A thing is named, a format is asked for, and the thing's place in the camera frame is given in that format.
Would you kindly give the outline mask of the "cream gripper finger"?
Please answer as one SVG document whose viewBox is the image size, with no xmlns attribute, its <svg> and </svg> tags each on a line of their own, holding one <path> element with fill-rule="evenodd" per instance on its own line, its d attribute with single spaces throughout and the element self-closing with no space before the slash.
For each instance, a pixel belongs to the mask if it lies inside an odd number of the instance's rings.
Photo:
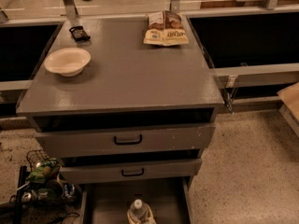
<svg viewBox="0 0 299 224">
<path fill-rule="evenodd" d="M 128 218 L 128 222 L 129 224 L 139 224 L 139 219 L 136 217 L 136 215 L 128 210 L 127 211 L 127 218 Z"/>
<path fill-rule="evenodd" d="M 144 224 L 157 224 L 156 220 L 154 219 L 153 213 L 150 209 L 150 206 L 146 203 L 145 204 L 146 209 L 147 209 L 147 215 L 145 217 L 145 222 Z"/>
</svg>

